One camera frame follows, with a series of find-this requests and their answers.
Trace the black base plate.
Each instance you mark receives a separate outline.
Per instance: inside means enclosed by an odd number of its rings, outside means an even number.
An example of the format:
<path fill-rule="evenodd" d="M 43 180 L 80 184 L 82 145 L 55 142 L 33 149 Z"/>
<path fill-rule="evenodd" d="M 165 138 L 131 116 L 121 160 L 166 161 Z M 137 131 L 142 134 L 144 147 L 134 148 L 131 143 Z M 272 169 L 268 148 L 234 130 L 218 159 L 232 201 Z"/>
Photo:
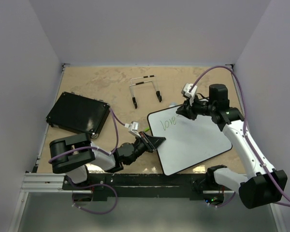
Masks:
<path fill-rule="evenodd" d="M 204 174 L 89 174 L 87 181 L 74 187 L 65 176 L 63 190 L 71 190 L 76 200 L 106 201 L 119 198 L 188 198 L 220 203 L 232 193 L 226 187 L 210 186 Z"/>

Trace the white microphone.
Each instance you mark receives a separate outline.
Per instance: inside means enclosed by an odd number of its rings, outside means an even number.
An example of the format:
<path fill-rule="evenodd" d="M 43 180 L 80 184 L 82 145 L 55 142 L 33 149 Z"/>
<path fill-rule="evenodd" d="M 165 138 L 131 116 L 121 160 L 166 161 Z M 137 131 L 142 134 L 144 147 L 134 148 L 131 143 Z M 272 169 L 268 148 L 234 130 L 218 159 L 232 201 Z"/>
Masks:
<path fill-rule="evenodd" d="M 171 108 L 171 107 L 175 107 L 175 106 L 177 106 L 177 103 L 172 102 L 168 107 Z"/>

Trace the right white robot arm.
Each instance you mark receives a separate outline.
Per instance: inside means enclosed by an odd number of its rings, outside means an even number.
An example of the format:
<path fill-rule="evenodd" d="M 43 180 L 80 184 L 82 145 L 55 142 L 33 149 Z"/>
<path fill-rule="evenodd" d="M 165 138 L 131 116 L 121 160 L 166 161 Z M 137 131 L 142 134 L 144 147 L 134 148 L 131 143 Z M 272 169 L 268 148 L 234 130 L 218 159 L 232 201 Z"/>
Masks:
<path fill-rule="evenodd" d="M 206 187 L 216 190 L 224 186 L 239 194 L 248 209 L 280 201 L 287 175 L 283 170 L 276 170 L 261 153 L 244 127 L 244 117 L 239 109 L 230 107 L 227 87 L 224 84 L 210 85 L 207 100 L 200 100 L 196 91 L 194 84 L 184 85 L 181 93 L 185 101 L 176 113 L 191 120 L 198 115 L 210 116 L 229 139 L 245 168 L 245 174 L 238 174 L 225 165 L 210 167 L 205 179 L 198 184 L 198 191 L 203 192 Z"/>

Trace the aluminium frame rail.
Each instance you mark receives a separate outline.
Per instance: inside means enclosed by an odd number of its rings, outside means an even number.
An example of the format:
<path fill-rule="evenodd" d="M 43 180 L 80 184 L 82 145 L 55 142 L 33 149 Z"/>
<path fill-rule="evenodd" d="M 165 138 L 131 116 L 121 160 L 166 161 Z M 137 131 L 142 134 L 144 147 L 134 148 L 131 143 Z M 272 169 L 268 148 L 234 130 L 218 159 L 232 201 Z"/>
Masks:
<path fill-rule="evenodd" d="M 64 174 L 25 173 L 8 232 L 17 232 L 29 193 L 61 192 Z"/>

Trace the black flat case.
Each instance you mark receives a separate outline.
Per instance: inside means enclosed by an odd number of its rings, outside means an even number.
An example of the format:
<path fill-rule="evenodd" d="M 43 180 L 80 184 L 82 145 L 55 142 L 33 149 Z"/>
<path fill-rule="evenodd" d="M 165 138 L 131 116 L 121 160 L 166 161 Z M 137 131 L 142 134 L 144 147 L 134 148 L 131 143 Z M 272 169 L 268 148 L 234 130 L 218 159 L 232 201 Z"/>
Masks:
<path fill-rule="evenodd" d="M 63 92 L 46 116 L 51 127 L 87 133 L 96 139 L 110 114 L 110 105 L 74 93 Z"/>

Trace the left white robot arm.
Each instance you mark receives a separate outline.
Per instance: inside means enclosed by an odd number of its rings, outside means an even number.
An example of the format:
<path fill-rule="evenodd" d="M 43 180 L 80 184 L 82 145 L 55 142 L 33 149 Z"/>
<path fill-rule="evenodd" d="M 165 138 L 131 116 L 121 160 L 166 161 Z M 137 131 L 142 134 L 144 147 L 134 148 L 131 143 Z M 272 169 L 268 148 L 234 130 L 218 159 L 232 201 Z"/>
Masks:
<path fill-rule="evenodd" d="M 155 152 L 164 142 L 165 137 L 151 136 L 140 132 L 134 143 L 123 143 L 114 152 L 107 152 L 96 146 L 86 133 L 53 140 L 49 144 L 52 171 L 65 174 L 76 187 L 87 189 L 90 185 L 87 164 L 93 164 L 107 173 L 123 170 L 124 165 L 131 165 L 143 153 Z"/>

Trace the white rectangular whiteboard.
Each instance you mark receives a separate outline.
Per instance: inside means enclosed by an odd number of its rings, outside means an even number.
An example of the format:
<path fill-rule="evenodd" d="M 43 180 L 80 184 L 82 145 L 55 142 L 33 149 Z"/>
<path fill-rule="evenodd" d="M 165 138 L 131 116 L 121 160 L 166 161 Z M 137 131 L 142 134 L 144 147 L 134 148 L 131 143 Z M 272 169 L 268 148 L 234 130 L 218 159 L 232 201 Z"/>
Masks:
<path fill-rule="evenodd" d="M 178 115 L 177 108 L 166 108 L 147 116 L 152 135 L 166 138 L 157 149 L 165 175 L 176 174 L 231 150 L 231 142 L 210 116 L 191 120 Z"/>

